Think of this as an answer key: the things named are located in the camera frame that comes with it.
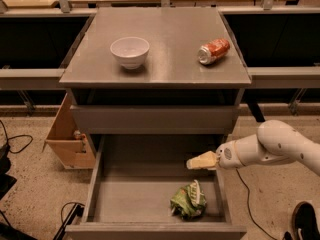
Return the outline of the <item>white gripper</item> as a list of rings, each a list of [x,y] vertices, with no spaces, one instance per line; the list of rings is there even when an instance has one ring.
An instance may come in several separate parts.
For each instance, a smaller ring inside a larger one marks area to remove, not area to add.
[[[217,155],[213,151],[207,151],[189,159],[186,162],[186,166],[190,170],[213,169],[217,165],[218,156],[218,164],[221,168],[233,169],[243,167],[243,163],[236,152],[234,141],[221,144],[217,148],[216,153]]]

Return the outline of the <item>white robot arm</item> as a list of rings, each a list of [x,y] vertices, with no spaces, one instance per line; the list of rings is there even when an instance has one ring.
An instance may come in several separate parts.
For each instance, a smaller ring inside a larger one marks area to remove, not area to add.
[[[221,144],[186,162],[189,170],[216,167],[242,168],[249,165],[281,165],[299,162],[320,176],[320,144],[309,140],[290,125],[269,120],[255,134]]]

